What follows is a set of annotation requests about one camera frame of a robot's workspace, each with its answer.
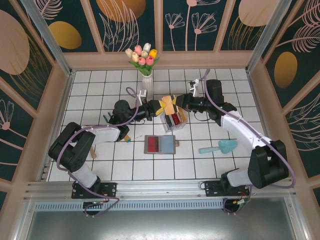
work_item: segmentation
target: vent slot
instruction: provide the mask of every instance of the vent slot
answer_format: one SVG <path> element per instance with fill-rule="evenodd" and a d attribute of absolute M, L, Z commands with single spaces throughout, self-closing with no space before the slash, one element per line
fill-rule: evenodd
<path fill-rule="evenodd" d="M 113 202 L 91 206 L 88 211 L 105 210 Z M 110 211 L 221 209 L 222 199 L 120 201 Z M 38 202 L 36 212 L 76 212 L 84 210 L 84 202 Z"/>

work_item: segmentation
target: pink tulip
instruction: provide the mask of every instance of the pink tulip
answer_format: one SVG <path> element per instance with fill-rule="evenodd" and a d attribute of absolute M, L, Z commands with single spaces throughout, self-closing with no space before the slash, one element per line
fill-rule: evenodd
<path fill-rule="evenodd" d="M 146 64 L 146 59 L 143 57 L 139 57 L 139 64 L 140 65 L 145 65 Z"/>
<path fill-rule="evenodd" d="M 140 45 L 137 45 L 134 47 L 134 51 L 138 54 L 138 55 L 141 55 L 141 52 L 142 52 L 142 48 Z"/>
<path fill-rule="evenodd" d="M 151 66 L 152 64 L 154 64 L 155 60 L 152 56 L 148 56 L 145 60 L 145 63 L 149 66 Z"/>

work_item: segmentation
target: light blue brush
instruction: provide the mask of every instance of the light blue brush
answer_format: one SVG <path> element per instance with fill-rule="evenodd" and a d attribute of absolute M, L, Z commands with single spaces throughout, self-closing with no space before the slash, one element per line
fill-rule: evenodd
<path fill-rule="evenodd" d="M 199 148 L 199 153 L 206 154 L 217 150 L 221 150 L 223 154 L 228 154 L 238 146 L 238 143 L 236 140 L 220 140 L 218 142 L 218 145 L 219 146 Z"/>

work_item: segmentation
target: white vase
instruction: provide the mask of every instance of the white vase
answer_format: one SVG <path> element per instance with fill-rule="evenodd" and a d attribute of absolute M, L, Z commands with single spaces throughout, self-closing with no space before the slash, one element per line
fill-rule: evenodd
<path fill-rule="evenodd" d="M 142 75 L 142 88 L 147 90 L 147 100 L 154 98 L 154 78 L 152 73 L 148 76 Z"/>

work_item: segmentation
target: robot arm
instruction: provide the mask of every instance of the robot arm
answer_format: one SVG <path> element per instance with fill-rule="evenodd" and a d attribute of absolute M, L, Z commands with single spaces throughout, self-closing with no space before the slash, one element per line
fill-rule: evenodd
<path fill-rule="evenodd" d="M 220 81 L 208 80 L 207 87 L 210 97 L 220 108 L 242 118 L 232 104 L 224 101 Z M 158 100 L 147 102 L 145 97 L 140 103 L 141 106 L 138 107 L 137 115 L 134 118 L 135 121 L 142 119 L 152 121 L 166 106 L 165 103 Z M 261 133 L 259 134 L 260 138 L 256 137 L 243 123 L 228 115 L 224 115 L 224 113 L 216 109 L 207 97 L 195 97 L 193 94 L 187 93 L 176 97 L 172 103 L 188 112 L 207 112 L 212 120 L 236 136 L 240 143 L 247 150 L 251 151 L 248 169 L 236 169 L 221 175 L 220 184 L 226 193 L 228 190 L 242 185 L 254 185 L 256 188 L 261 189 L 289 176 L 289 170 L 281 159 L 268 146 L 261 142 L 262 138 L 265 139 L 286 159 L 286 147 L 280 140 L 272 141 Z M 97 193 L 99 191 L 100 179 L 85 163 L 90 147 L 93 144 L 122 140 L 129 132 L 128 126 L 113 127 L 112 125 L 125 123 L 132 118 L 136 109 L 130 108 L 125 100 L 117 101 L 109 120 L 110 125 L 107 125 L 103 129 L 95 130 L 93 128 L 79 134 L 74 139 L 76 145 L 69 145 L 63 153 L 60 160 L 61 165 L 74 174 L 87 188 Z M 50 147 L 49 156 L 57 160 L 62 147 L 79 129 L 81 129 L 81 126 L 78 124 L 74 122 L 69 123 Z"/>

